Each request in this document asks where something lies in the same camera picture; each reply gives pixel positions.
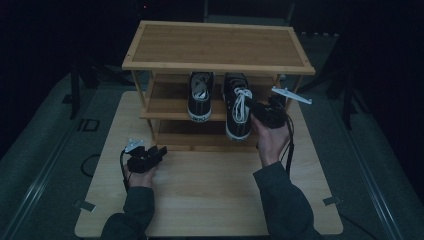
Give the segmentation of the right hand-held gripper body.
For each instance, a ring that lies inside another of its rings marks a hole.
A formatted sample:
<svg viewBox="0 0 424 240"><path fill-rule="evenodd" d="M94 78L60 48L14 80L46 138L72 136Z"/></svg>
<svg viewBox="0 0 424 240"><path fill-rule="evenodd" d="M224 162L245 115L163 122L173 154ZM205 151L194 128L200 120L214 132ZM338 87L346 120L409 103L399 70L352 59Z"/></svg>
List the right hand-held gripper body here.
<svg viewBox="0 0 424 240"><path fill-rule="evenodd" d="M311 105L311 99L305 99L287 88L272 87L273 95L268 97L266 104L259 101L253 101L253 115L265 126L270 129L283 127L288 121L286 113L286 99L296 100Z"/></svg>

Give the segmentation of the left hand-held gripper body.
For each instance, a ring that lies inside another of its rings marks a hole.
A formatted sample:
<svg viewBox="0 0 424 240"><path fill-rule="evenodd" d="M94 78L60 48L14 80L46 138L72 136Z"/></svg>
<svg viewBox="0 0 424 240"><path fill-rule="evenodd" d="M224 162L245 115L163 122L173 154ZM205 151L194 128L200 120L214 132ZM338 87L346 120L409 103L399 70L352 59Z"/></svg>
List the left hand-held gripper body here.
<svg viewBox="0 0 424 240"><path fill-rule="evenodd" d="M130 139L128 141L124 148L124 153L130 155L126 165L131 172L144 173L160 163L160 161L155 159L154 155L149 155L147 150L143 140Z"/></svg>

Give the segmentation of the black canvas sneaker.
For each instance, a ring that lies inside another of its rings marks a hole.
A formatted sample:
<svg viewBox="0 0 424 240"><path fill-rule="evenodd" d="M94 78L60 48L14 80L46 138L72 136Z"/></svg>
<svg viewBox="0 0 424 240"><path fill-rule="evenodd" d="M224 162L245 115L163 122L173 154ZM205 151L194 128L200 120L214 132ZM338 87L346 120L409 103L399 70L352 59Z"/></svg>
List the black canvas sneaker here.
<svg viewBox="0 0 424 240"><path fill-rule="evenodd" d="M242 73L226 73L222 96L226 107L226 135L232 141L244 141L251 131L246 99L252 98L252 92L246 77Z"/></svg>
<svg viewBox="0 0 424 240"><path fill-rule="evenodd" d="M206 122L211 116L214 80L213 72L192 72L190 74L187 111L192 121Z"/></svg>

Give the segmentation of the wooden shoe rack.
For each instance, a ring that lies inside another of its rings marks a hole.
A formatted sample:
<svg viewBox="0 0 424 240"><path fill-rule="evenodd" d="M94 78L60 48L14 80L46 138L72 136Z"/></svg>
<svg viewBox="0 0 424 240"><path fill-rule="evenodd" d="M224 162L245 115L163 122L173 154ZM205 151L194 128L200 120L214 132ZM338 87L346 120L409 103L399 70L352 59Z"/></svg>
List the wooden shoe rack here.
<svg viewBox="0 0 424 240"><path fill-rule="evenodd" d="M218 23L140 22L122 68L150 73L140 90L140 117L148 122L152 143L170 151L253 152L256 136L235 142L225 133L226 111L221 87L226 73L242 73L262 102L278 87L279 77L313 75L291 27ZM194 123L187 112L189 75L216 74L212 114Z"/></svg>

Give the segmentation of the person's left hand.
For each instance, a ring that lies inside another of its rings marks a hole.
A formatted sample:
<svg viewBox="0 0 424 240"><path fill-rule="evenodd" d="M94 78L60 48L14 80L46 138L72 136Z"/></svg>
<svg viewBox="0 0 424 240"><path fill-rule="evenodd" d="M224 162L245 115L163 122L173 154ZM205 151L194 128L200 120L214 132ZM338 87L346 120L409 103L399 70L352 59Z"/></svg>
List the person's left hand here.
<svg viewBox="0 0 424 240"><path fill-rule="evenodd" d="M154 167L144 173L131 172L127 165L124 165L125 180L129 187L153 187L153 178L158 167Z"/></svg>

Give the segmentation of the person's right hand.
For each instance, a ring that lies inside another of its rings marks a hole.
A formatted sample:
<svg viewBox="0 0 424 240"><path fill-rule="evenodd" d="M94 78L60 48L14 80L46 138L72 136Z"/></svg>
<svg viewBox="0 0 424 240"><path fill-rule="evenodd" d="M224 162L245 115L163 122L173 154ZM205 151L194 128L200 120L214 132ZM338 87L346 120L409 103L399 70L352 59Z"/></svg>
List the person's right hand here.
<svg viewBox="0 0 424 240"><path fill-rule="evenodd" d="M261 165L266 167L278 162L283 148L290 140L288 127L271 129L261 123L254 115L251 115L251 123L258 134L257 148Z"/></svg>

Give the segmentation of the black metal stand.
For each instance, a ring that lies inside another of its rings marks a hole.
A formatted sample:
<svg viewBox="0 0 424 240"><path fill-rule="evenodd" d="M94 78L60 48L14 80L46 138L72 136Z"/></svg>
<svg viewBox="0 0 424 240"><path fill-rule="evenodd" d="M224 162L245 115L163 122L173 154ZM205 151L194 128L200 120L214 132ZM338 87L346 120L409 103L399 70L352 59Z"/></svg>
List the black metal stand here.
<svg viewBox="0 0 424 240"><path fill-rule="evenodd" d="M326 91L329 99L337 99L343 95L342 122L352 129L351 115L356 113L352 100L356 98L354 85L358 73L359 49L355 44L338 40L326 62L327 77L331 81Z"/></svg>

